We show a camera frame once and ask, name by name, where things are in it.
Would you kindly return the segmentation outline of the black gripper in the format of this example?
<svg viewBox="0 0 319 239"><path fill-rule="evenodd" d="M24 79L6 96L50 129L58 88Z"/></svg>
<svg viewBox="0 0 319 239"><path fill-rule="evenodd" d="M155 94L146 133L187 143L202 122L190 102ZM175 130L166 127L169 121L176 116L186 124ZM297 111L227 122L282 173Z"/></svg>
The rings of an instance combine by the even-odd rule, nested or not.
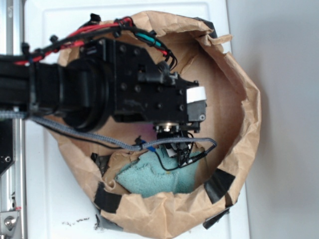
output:
<svg viewBox="0 0 319 239"><path fill-rule="evenodd" d="M157 132L200 131L206 118L201 87L186 81L166 62L155 63L142 47L101 38L80 49L93 85L97 118L124 123L152 123Z"/></svg>

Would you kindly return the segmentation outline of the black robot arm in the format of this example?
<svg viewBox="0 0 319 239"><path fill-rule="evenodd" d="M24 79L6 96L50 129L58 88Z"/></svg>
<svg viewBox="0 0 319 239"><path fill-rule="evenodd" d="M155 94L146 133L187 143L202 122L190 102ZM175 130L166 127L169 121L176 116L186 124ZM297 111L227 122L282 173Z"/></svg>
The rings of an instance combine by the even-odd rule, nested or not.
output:
<svg viewBox="0 0 319 239"><path fill-rule="evenodd" d="M144 48L107 38L85 44L67 66L0 62L2 109L61 117L81 132L99 130L108 118L198 131L206 118L204 93L165 62L155 63Z"/></svg>

